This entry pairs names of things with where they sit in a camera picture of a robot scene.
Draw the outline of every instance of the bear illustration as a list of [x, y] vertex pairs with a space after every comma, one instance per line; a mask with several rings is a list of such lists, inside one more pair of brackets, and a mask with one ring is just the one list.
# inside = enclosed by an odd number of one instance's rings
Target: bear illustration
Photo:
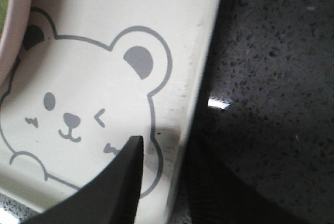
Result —
[[162, 173], [153, 97], [169, 80], [171, 52], [143, 26], [110, 37], [102, 43], [58, 34], [50, 15], [32, 8], [1, 98], [0, 133], [13, 153], [9, 164], [38, 164], [43, 180], [75, 189], [107, 166], [130, 136], [141, 135], [144, 197]]

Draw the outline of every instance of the cream plastic holder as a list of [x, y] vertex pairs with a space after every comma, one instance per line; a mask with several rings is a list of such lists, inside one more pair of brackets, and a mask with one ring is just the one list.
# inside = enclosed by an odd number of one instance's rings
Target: cream plastic holder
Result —
[[0, 84], [8, 75], [22, 44], [31, 0], [9, 0], [0, 40]]
[[1, 87], [2, 192], [44, 211], [141, 135], [135, 223], [166, 223], [218, 3], [32, 0]]

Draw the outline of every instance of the gray line drawing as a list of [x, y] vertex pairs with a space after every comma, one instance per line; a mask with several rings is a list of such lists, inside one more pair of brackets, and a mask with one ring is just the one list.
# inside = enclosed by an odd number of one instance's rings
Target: gray line drawing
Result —
[[[153, 96], [156, 95], [165, 85], [166, 83], [168, 82], [170, 76], [171, 76], [171, 73], [172, 73], [172, 66], [173, 66], [173, 62], [172, 62], [172, 54], [171, 54], [171, 51], [167, 45], [167, 43], [165, 42], [165, 40], [157, 33], [155, 32], [154, 30], [148, 28], [148, 27], [144, 27], [144, 26], [132, 26], [132, 27], [129, 27], [123, 31], [121, 31], [116, 37], [115, 39], [111, 42], [110, 45], [106, 45], [104, 43], [101, 43], [99, 41], [96, 41], [96, 40], [93, 40], [93, 39], [89, 39], [89, 38], [86, 38], [86, 37], [81, 37], [81, 36], [73, 36], [73, 35], [58, 35], [57, 34], [57, 30], [56, 30], [56, 27], [55, 27], [55, 24], [52, 20], [52, 18], [50, 17], [50, 15], [40, 9], [40, 8], [37, 8], [37, 7], [32, 7], [31, 8], [31, 12], [36, 12], [36, 13], [40, 13], [41, 15], [43, 15], [47, 20], [48, 22], [50, 23], [50, 26], [52, 28], [52, 32], [53, 32], [53, 36], [54, 36], [54, 39], [55, 40], [76, 40], [76, 41], [83, 41], [83, 42], [87, 42], [87, 43], [90, 43], [90, 44], [94, 44], [98, 47], [101, 47], [109, 52], [111, 52], [115, 46], [115, 44], [117, 43], [117, 41], [123, 37], [124, 35], [128, 34], [128, 33], [131, 33], [131, 32], [144, 32], [144, 33], [147, 33], [153, 37], [155, 37], [163, 46], [165, 52], [166, 52], [166, 57], [167, 57], [167, 69], [166, 69], [166, 73], [164, 75], [164, 78], [163, 80], [161, 81], [161, 83], [156, 87], [154, 88], [152, 91], [150, 91], [148, 94], [147, 94], [147, 100], [148, 100], [148, 104], [149, 104], [149, 109], [150, 109], [150, 114], [151, 114], [151, 131], [150, 131], [150, 140], [151, 142], [153, 143], [155, 149], [156, 149], [156, 152], [157, 152], [157, 156], [158, 156], [158, 171], [157, 171], [157, 174], [156, 174], [156, 177], [153, 181], [153, 183], [149, 186], [149, 188], [147, 190], [145, 190], [140, 198], [143, 198], [145, 196], [147, 196], [150, 192], [152, 192], [152, 190], [157, 186], [157, 183], [159, 182], [160, 178], [161, 178], [161, 175], [162, 175], [162, 170], [163, 170], [163, 156], [162, 156], [162, 151], [161, 151], [161, 148], [156, 140], [156, 137], [155, 137], [155, 132], [156, 132], [156, 112], [155, 112], [155, 108], [154, 108], [154, 102], [153, 102]], [[35, 31], [39, 31], [39, 28], [34, 26], [34, 25], [30, 25], [28, 26], [27, 28], [33, 28]], [[40, 36], [39, 37], [39, 42], [43, 41], [43, 36]], [[33, 47], [33, 42], [30, 42], [27, 47], [26, 47], [26, 50], [28, 50], [29, 48]], [[143, 64], [142, 62], [144, 62], [146, 65], [148, 65], [148, 67], [150, 65], [152, 65], [152, 58], [150, 56], [150, 53], [145, 49], [145, 48], [142, 48], [142, 47], [139, 47], [139, 46], [135, 46], [133, 47], [132, 49], [130, 49], [127, 54], [124, 56], [124, 59], [125, 61], [127, 61], [133, 68], [134, 70], [137, 72], [138, 76], [143, 79], [145, 77], [147, 77], [151, 70], [150, 68], [143, 68]], [[133, 56], [136, 55], [136, 54], [142, 54], [143, 56], [143, 59], [142, 59], [142, 62], [135, 62], [133, 61]], [[15, 61], [15, 64], [13, 66], [13, 69], [11, 71], [11, 75], [10, 75], [10, 80], [9, 80], [9, 84], [8, 84], [8, 89], [7, 91], [2, 95], [2, 97], [0, 98], [0, 113], [1, 113], [1, 107], [3, 105], [3, 102], [5, 100], [5, 98], [10, 94], [11, 92], [11, 88], [12, 88], [12, 84], [13, 84], [13, 79], [14, 79], [14, 76], [15, 76], [15, 72], [17, 70], [17, 67], [19, 66], [20, 64], [20, 59], [19, 57], [17, 57], [17, 60]], [[47, 109], [47, 110], [53, 110], [53, 108], [55, 107], [55, 98], [53, 96], [52, 93], [47, 93], [45, 94], [44, 96], [44, 107]], [[95, 119], [98, 121], [98, 123], [101, 125], [101, 123], [103, 124], [103, 122], [99, 122], [99, 117], [101, 116], [102, 114], [102, 110], [100, 110], [96, 115], [95, 115]], [[65, 124], [68, 126], [68, 134], [65, 135], [61, 130], [59, 130], [59, 134], [62, 138], [65, 138], [65, 139], [70, 139], [71, 141], [73, 142], [79, 142], [81, 141], [81, 137], [77, 137], [77, 138], [73, 138], [71, 136], [71, 132], [74, 128], [76, 128], [79, 124], [80, 124], [80, 118], [76, 115], [73, 115], [73, 114], [70, 114], [70, 113], [65, 113], [64, 114], [64, 122]], [[4, 143], [6, 144], [6, 146], [9, 148], [9, 150], [13, 153], [9, 163], [12, 164], [13, 160], [17, 157], [17, 156], [20, 156], [20, 155], [26, 155], [26, 156], [29, 156], [33, 159], [35, 159], [42, 167], [43, 169], [43, 172], [44, 172], [44, 179], [47, 180], [48, 178], [51, 178], [53, 180], [56, 180], [64, 185], [67, 185], [71, 188], [74, 188], [76, 190], [79, 190], [80, 187], [76, 186], [76, 185], [73, 185], [67, 181], [64, 181], [62, 180], [61, 178], [57, 177], [57, 176], [54, 176], [50, 173], [47, 172], [45, 166], [43, 165], [43, 163], [41, 162], [41, 160], [36, 157], [34, 154], [30, 153], [30, 152], [27, 152], [27, 151], [16, 151], [13, 149], [13, 147], [9, 144], [8, 140], [6, 139], [5, 135], [4, 135], [4, 132], [3, 132], [3, 129], [2, 129], [2, 125], [1, 125], [1, 118], [0, 118], [0, 134], [2, 136], [2, 139], [4, 140]], [[107, 144], [104, 148], [104, 151], [106, 152], [118, 152], [117, 149], [114, 150], [110, 144]]]
[[112, 152], [113, 154], [118, 155], [118, 153], [120, 152], [120, 150], [118, 150], [118, 149], [110, 146], [110, 143], [107, 143], [106, 146], [104, 147], [103, 152], [106, 153], [106, 154]]
[[52, 111], [54, 109], [54, 107], [56, 106], [56, 98], [54, 97], [53, 93], [47, 92], [44, 95], [43, 104], [45, 109], [47, 109], [48, 111]]
[[25, 120], [28, 124], [32, 124], [34, 127], [38, 128], [37, 118], [27, 118], [27, 117], [25, 117]]
[[94, 119], [97, 121], [97, 123], [101, 126], [101, 127], [105, 127], [105, 124], [102, 122], [102, 120], [100, 119], [100, 116], [102, 114], [104, 114], [105, 109], [102, 108], [96, 115], [94, 115]]
[[68, 134], [63, 134], [62, 130], [58, 130], [59, 135], [64, 139], [69, 139], [73, 142], [80, 142], [81, 137], [73, 138], [72, 137], [72, 130], [75, 129], [80, 125], [81, 119], [79, 116], [76, 116], [75, 114], [71, 113], [64, 113], [64, 122], [68, 126]]

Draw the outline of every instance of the black speckled countertop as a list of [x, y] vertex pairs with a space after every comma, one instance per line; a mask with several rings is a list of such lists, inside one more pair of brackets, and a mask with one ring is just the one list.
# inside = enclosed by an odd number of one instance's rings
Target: black speckled countertop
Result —
[[[334, 0], [222, 0], [194, 126], [266, 199], [334, 223]], [[192, 223], [183, 179], [176, 223]]]

